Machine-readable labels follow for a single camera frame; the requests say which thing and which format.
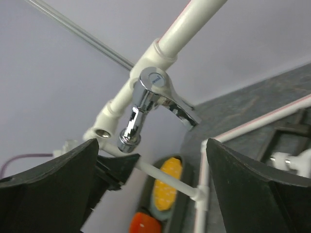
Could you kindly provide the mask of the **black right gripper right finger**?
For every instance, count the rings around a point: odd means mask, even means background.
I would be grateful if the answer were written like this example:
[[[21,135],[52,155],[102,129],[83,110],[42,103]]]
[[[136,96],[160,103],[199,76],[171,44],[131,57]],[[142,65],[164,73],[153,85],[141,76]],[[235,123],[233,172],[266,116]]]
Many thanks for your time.
[[[251,159],[216,139],[207,160],[228,233],[309,233],[311,181]]]

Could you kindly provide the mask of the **chrome metal faucet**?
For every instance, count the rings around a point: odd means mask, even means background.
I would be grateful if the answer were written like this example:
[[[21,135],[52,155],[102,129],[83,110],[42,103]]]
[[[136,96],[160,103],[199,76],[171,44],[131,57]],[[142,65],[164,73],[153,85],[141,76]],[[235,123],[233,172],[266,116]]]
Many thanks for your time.
[[[147,67],[140,73],[132,95],[132,113],[128,125],[123,129],[117,143],[123,153],[131,153],[141,141],[141,130],[148,113],[158,106],[163,106],[192,130],[201,119],[176,93],[169,75],[157,68]]]

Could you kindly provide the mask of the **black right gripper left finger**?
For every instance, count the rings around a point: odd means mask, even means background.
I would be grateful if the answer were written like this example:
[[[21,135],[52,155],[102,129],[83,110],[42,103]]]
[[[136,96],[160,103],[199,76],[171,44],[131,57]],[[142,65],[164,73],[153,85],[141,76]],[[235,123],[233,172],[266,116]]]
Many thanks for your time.
[[[70,152],[0,181],[2,233],[78,233],[83,225],[99,144]]]

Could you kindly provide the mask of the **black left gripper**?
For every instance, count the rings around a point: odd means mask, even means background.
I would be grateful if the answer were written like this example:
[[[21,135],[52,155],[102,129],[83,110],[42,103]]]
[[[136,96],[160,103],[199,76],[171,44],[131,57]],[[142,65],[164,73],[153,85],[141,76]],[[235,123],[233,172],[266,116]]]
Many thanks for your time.
[[[139,154],[114,158],[97,156],[85,218],[90,217],[106,191],[118,191],[127,183],[139,158]]]

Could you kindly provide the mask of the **white PVC pipe frame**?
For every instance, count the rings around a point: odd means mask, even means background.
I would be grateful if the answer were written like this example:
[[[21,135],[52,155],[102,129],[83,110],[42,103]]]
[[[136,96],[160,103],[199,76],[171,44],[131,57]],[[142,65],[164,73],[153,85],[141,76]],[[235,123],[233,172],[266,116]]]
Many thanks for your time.
[[[114,135],[120,117],[123,115],[125,108],[130,104],[134,85],[139,79],[141,71],[147,67],[157,67],[166,71],[177,60],[178,53],[226,2],[226,0],[191,0],[164,35],[156,39],[134,65],[130,71],[129,80],[124,84],[114,99],[107,102],[103,107],[97,115],[94,125],[85,132],[83,139],[86,141],[96,138],[99,140],[101,150],[115,157],[125,155],[126,153],[108,144],[107,139]],[[216,136],[215,139],[222,143],[229,141],[289,116],[299,108],[310,106],[311,95],[307,95],[284,107]],[[207,204],[210,194],[208,188],[209,164],[206,155],[207,141],[208,139],[201,144],[201,167],[197,188],[193,188],[169,176],[151,164],[143,162],[141,159],[137,163],[137,168],[141,171],[167,183],[195,201],[196,217],[194,233],[204,233],[206,225]]]

